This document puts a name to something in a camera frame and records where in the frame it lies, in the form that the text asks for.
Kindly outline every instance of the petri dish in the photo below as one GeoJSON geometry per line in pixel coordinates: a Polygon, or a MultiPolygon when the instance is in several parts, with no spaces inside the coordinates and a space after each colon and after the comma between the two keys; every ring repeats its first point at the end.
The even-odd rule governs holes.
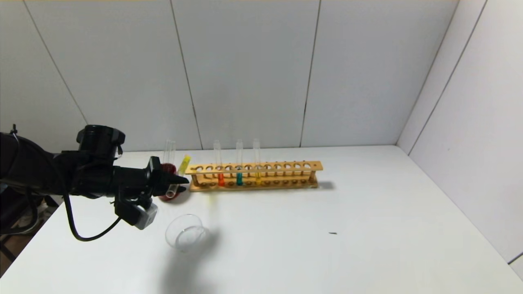
{"type": "Polygon", "coordinates": [[[194,214],[185,214],[174,219],[165,231],[165,241],[174,249],[188,253],[204,239],[206,229],[194,214]]]}

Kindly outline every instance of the test tube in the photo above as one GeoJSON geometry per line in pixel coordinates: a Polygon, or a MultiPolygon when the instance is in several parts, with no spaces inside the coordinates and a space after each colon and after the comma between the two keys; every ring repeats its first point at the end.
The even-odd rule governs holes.
{"type": "Polygon", "coordinates": [[[172,140],[165,140],[165,149],[162,161],[162,170],[170,174],[176,173],[174,166],[174,154],[176,152],[176,142],[172,140]]]}
{"type": "MultiPolygon", "coordinates": [[[[242,139],[238,139],[236,141],[236,169],[242,169],[243,168],[243,142],[242,139]]],[[[236,184],[238,186],[243,185],[243,174],[237,173],[236,174],[236,184]]]]}
{"type": "MultiPolygon", "coordinates": [[[[184,160],[181,162],[180,167],[178,169],[178,176],[183,177],[185,175],[185,171],[187,170],[187,166],[189,165],[190,161],[191,156],[185,155],[184,160]]],[[[179,186],[180,184],[170,185],[165,196],[167,196],[167,198],[169,199],[174,198],[174,196],[176,196],[176,191],[178,190],[179,186]]]]}
{"type": "MultiPolygon", "coordinates": [[[[214,156],[216,156],[216,169],[222,170],[222,147],[220,146],[220,140],[214,141],[214,156]]],[[[218,174],[218,186],[224,187],[225,181],[223,179],[223,173],[218,174]]]]}
{"type": "MultiPolygon", "coordinates": [[[[253,149],[254,149],[254,169],[260,168],[260,140],[254,139],[253,141],[253,149]]],[[[262,177],[260,176],[260,173],[256,171],[256,184],[261,185],[262,184],[262,177]]]]}

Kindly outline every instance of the robotic arm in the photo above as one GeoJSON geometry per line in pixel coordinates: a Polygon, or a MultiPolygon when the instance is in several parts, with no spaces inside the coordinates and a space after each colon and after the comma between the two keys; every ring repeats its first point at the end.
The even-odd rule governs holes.
{"type": "Polygon", "coordinates": [[[114,128],[88,125],[76,137],[78,151],[60,154],[46,152],[16,133],[15,126],[10,134],[0,133],[0,182],[28,197],[32,193],[62,195],[71,231],[81,241],[99,238],[120,219],[143,230],[156,216],[151,197],[165,195],[172,184],[189,183],[184,177],[162,171],[156,156],[151,156],[143,169],[114,166],[115,155],[117,151],[122,154],[125,141],[125,134],[114,128]],[[69,194],[91,199],[114,197],[117,221],[97,236],[79,236],[69,194]]]}

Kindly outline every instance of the wooden test tube rack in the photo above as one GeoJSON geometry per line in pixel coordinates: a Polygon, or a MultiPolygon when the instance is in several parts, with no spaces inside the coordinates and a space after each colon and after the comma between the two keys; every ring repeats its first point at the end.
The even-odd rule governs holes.
{"type": "Polygon", "coordinates": [[[235,163],[217,166],[216,164],[193,164],[187,167],[186,175],[191,175],[190,191],[232,191],[232,190],[270,190],[318,188],[316,171],[322,171],[319,161],[284,161],[244,163],[237,169],[235,163]],[[236,175],[242,173],[243,185],[236,184],[236,175]],[[256,173],[261,183],[256,184],[256,173]],[[218,185],[218,174],[223,174],[225,186],[218,185]]]}

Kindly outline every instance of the white table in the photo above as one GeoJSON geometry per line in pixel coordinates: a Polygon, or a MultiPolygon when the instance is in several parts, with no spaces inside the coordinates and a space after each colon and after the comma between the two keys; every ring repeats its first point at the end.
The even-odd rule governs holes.
{"type": "MultiPolygon", "coordinates": [[[[178,161],[185,153],[193,163],[213,161],[212,151],[178,152],[178,161]]],[[[117,164],[144,167],[160,154],[125,153],[117,164]]],[[[223,157],[233,161],[234,151],[223,157]]],[[[122,222],[88,243],[72,236],[62,206],[0,279],[0,292],[523,293],[488,241],[397,147],[263,149],[262,160],[321,160],[321,187],[155,199],[159,212],[145,230],[122,222]],[[214,234],[198,257],[164,241],[170,221],[186,213],[214,234]]],[[[81,235],[113,222],[109,201],[73,197],[81,235]]]]}

